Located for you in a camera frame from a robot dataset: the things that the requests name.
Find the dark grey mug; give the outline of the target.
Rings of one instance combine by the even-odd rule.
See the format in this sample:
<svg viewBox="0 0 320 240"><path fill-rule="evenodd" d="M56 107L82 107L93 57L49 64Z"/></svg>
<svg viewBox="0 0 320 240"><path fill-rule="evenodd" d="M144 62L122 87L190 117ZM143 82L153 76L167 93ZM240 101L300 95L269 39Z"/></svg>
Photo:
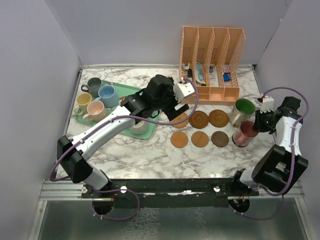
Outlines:
<svg viewBox="0 0 320 240"><path fill-rule="evenodd" d="M104 85L104 82L100 78L93 77L88 80L87 84L83 84L80 88L83 92L89 93L92 97L97 98L99 96L99 89Z"/></svg>

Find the green floral mug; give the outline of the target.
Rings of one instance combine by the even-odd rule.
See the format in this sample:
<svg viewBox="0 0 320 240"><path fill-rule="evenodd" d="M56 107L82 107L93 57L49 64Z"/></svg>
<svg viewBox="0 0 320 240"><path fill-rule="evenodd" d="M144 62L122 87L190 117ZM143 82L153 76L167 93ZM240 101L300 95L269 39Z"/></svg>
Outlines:
<svg viewBox="0 0 320 240"><path fill-rule="evenodd" d="M242 122L248 121L255 111L256 107L252 101L240 98L235 102L229 114L229 122L232 126L239 127Z"/></svg>

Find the pink red mug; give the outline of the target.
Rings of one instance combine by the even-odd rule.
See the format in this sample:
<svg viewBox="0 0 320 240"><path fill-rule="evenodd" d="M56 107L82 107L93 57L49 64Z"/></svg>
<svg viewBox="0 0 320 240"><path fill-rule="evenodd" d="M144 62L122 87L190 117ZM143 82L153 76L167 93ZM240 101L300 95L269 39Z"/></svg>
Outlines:
<svg viewBox="0 0 320 240"><path fill-rule="evenodd" d="M236 132L232 135L233 143L238 147L246 147L257 135L258 131L254 130L254 122L246 120L241 123Z"/></svg>

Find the light blue mug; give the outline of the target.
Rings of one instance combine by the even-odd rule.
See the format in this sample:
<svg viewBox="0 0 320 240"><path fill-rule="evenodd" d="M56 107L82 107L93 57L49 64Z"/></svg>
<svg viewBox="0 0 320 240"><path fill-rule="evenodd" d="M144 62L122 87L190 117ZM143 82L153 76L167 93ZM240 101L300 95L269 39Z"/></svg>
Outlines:
<svg viewBox="0 0 320 240"><path fill-rule="evenodd" d="M112 85L102 86L95 100L101 101L105 108L113 108L119 103L118 94Z"/></svg>

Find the woven rattan coaster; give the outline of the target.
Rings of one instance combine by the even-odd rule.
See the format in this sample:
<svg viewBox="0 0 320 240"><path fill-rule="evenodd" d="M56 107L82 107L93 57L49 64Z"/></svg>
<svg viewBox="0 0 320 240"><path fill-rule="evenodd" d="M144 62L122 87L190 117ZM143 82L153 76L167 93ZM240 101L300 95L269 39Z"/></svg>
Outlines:
<svg viewBox="0 0 320 240"><path fill-rule="evenodd" d="M186 119L187 117L188 117L188 115L184 112L184 113L180 114L179 116L177 116L176 118L174 118L173 120L171 120L170 123L180 122L179 124L174 124L173 126L175 128L184 128L189 123L189 120Z"/></svg>

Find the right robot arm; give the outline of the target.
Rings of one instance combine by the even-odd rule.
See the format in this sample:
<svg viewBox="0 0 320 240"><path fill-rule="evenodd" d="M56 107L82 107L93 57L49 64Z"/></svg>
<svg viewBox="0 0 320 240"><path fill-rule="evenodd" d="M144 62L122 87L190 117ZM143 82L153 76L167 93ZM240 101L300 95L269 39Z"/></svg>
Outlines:
<svg viewBox="0 0 320 240"><path fill-rule="evenodd" d="M273 110L272 97L264 95L258 101L261 106L255 112L255 121L242 122L232 135L232 141L244 148L259 133L269 133L276 134L275 144L254 168L238 170L229 189L236 196L259 188L272 196L285 195L309 165L299 148L299 132L303 123L302 116L298 114L301 101L287 96L276 110Z"/></svg>

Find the grooved brown wooden coaster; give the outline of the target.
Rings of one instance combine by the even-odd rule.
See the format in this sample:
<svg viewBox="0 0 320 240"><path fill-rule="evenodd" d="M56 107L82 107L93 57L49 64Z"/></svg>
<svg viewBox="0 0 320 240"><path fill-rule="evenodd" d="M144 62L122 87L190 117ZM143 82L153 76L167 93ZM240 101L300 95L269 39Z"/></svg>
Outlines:
<svg viewBox="0 0 320 240"><path fill-rule="evenodd" d="M189 118L189 123L196 129L203 129L209 123L209 116L200 110L196 110Z"/></svg>

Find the light orange wooden coaster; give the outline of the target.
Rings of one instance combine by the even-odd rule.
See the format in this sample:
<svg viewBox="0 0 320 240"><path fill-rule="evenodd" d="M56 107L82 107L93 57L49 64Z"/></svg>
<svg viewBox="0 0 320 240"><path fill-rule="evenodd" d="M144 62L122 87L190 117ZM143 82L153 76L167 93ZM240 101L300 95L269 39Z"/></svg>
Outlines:
<svg viewBox="0 0 320 240"><path fill-rule="evenodd" d="M176 148L183 148L188 144L189 138L184 132L177 131L172 134L170 141Z"/></svg>

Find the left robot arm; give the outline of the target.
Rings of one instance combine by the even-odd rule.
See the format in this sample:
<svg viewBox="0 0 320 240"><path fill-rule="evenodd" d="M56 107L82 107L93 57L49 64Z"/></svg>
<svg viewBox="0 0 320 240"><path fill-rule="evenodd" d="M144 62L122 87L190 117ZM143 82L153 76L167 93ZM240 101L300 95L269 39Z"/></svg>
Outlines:
<svg viewBox="0 0 320 240"><path fill-rule="evenodd" d="M106 197L111 190L109 178L88 161L113 137L141 121L152 122L154 112L163 112L172 121L186 110L187 104L175 107L195 93L191 80L175 83L172 77L157 74L147 87L124 97L115 110L92 128L74 138L62 136L57 141L57 165L61 165L74 184L93 187L97 196Z"/></svg>

